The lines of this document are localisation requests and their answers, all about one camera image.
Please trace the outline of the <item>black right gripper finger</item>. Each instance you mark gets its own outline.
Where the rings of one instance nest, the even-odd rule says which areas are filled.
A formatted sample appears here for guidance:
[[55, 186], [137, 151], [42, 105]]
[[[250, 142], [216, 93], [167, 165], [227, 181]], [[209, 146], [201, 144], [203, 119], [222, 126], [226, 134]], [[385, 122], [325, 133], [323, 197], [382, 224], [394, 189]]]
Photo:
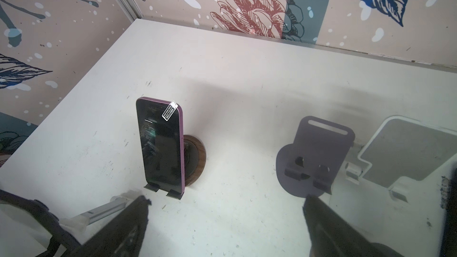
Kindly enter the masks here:
[[303, 214], [311, 239], [312, 257], [399, 257], [380, 243], [369, 242], [316, 196], [306, 197]]

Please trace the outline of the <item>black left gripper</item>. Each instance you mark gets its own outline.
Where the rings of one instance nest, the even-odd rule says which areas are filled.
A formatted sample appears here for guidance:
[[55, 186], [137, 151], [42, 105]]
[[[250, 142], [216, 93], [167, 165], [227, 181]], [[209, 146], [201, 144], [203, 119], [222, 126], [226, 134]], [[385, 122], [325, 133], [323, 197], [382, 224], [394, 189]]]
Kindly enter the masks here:
[[138, 257], [148, 225], [151, 201], [144, 196], [136, 198], [126, 209], [112, 219], [82, 246], [64, 230], [59, 219], [38, 200], [25, 199], [1, 190], [1, 205], [6, 205], [27, 216], [25, 225], [44, 229], [51, 235], [46, 251], [39, 257], [54, 257], [60, 246], [64, 257]]

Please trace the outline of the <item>black phone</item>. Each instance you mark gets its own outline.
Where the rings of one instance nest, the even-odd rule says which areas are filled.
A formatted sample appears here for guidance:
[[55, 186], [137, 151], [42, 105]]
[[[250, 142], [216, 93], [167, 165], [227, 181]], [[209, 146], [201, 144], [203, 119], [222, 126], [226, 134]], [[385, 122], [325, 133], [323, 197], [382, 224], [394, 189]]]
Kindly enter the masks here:
[[174, 101], [136, 100], [146, 188], [181, 199], [185, 189], [182, 108]]
[[457, 255], [457, 170], [453, 171], [447, 196], [446, 217], [440, 257]]

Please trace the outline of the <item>white right phone stand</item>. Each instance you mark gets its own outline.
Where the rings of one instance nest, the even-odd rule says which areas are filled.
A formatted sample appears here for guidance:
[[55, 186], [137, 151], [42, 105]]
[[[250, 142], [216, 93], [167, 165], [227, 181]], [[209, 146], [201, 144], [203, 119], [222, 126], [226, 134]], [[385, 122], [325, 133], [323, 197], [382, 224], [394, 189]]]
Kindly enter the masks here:
[[353, 183], [367, 180], [386, 188], [393, 200], [407, 202], [409, 190], [401, 178], [421, 182], [456, 153], [456, 131], [394, 115], [355, 159], [347, 159], [344, 172]]

